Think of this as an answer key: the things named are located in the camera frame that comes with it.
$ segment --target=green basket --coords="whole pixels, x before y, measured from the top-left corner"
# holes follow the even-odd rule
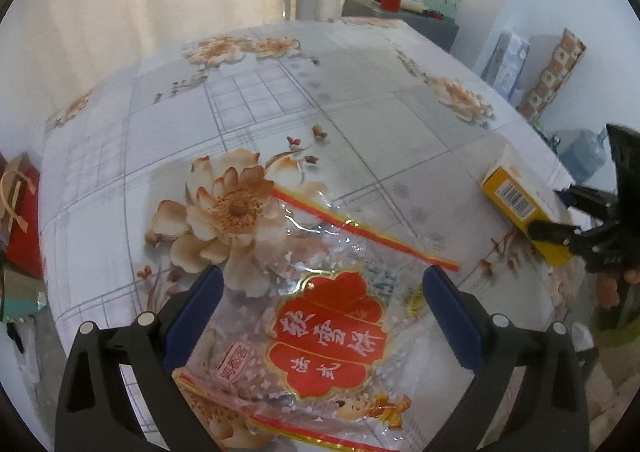
[[[427,10],[439,13],[455,20],[458,16],[458,7],[461,0],[425,0]]]

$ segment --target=dark gray side table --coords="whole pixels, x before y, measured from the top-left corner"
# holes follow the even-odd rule
[[[396,18],[404,20],[423,37],[428,38],[444,51],[449,52],[458,34],[459,26],[448,20],[425,17],[417,13],[400,10],[397,13],[386,12],[375,0],[344,0],[343,17],[375,16],[379,18]]]

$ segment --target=yellow box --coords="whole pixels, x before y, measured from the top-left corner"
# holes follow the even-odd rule
[[[569,210],[540,177],[507,146],[482,182],[482,191],[520,229],[527,234],[533,221],[573,224]],[[564,246],[533,241],[551,266],[562,266],[573,255]]]

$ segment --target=rope handle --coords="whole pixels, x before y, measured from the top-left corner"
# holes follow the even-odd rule
[[[19,216],[17,213],[15,213],[15,210],[9,205],[9,203],[7,202],[7,199],[4,197],[4,192],[3,192],[4,191],[4,178],[6,178],[7,176],[9,176],[11,174],[15,174],[18,177],[21,177],[23,180],[25,180],[26,183],[27,183],[27,187],[29,189],[29,192],[31,192],[32,194],[36,193],[36,185],[34,185],[33,181],[31,181],[30,178],[25,176],[19,170],[10,170],[8,172],[5,172],[4,174],[2,174],[2,177],[0,178],[0,202],[2,203],[2,205],[4,206],[6,211],[9,213],[9,217],[11,217],[16,223],[18,223],[18,226],[20,226],[20,229],[23,232],[26,232],[29,229],[29,223],[24,219],[24,217]]]

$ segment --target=water bottle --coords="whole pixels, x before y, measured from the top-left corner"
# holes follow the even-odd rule
[[[587,181],[607,161],[604,147],[606,139],[606,128],[598,134],[582,128],[573,143],[560,155],[560,161],[578,185]]]

